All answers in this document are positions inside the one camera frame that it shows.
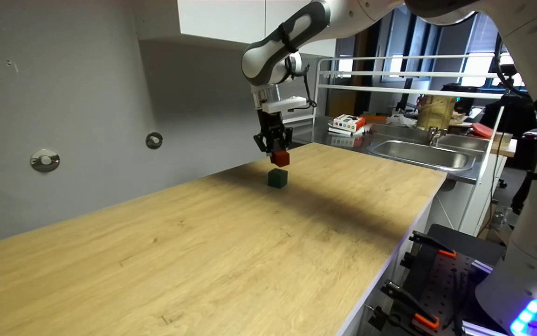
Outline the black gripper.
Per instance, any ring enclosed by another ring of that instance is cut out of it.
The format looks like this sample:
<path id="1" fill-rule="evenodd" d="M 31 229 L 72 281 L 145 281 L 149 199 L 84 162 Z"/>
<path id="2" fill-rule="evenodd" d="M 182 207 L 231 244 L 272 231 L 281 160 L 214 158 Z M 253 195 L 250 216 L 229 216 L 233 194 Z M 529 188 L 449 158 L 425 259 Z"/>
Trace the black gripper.
<path id="1" fill-rule="evenodd" d="M 292 128 L 285 126 L 281 113 L 257 111 L 261 130 L 253 136 L 253 141 L 263 152 L 285 151 L 291 147 Z"/>

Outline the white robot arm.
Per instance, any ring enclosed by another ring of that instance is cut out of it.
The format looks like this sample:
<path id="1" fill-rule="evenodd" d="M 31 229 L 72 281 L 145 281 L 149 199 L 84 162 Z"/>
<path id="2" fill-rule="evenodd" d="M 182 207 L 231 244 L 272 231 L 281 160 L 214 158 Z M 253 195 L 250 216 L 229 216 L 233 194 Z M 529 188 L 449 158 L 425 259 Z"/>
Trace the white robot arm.
<path id="1" fill-rule="evenodd" d="M 263 39 L 246 46 L 242 74 L 251 85 L 261 130 L 253 136 L 259 149 L 283 152 L 291 130 L 281 123 L 281 108 L 272 89 L 302 70 L 298 48 L 356 35 L 404 5 L 430 26 L 451 26 L 475 12 L 486 14 L 522 74 L 537 110 L 537 0 L 309 0 Z"/>

